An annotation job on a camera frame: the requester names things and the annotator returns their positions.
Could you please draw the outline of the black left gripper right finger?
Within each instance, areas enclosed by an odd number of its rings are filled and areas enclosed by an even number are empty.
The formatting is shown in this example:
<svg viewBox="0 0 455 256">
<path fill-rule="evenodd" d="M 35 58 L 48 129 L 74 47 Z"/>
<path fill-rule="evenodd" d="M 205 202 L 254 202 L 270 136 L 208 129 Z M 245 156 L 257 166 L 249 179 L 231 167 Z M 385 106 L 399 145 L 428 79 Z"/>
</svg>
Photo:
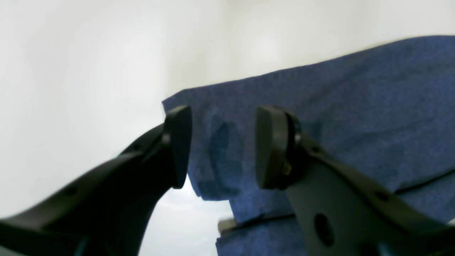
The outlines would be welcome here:
<svg viewBox="0 0 455 256">
<path fill-rule="evenodd" d="M 256 180 L 285 192 L 309 256 L 454 255 L 453 227 L 334 160 L 278 107 L 256 110 Z"/>
</svg>

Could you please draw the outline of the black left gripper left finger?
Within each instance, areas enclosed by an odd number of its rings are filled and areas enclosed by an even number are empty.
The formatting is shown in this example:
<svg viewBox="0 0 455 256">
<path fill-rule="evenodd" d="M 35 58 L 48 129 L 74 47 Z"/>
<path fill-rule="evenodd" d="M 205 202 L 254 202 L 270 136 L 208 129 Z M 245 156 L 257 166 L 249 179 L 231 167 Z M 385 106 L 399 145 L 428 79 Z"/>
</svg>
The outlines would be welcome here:
<svg viewBox="0 0 455 256">
<path fill-rule="evenodd" d="M 1 255 L 137 256 L 157 202 L 184 186 L 191 137 L 191 108 L 170 110 L 117 157 L 1 219 Z"/>
</svg>

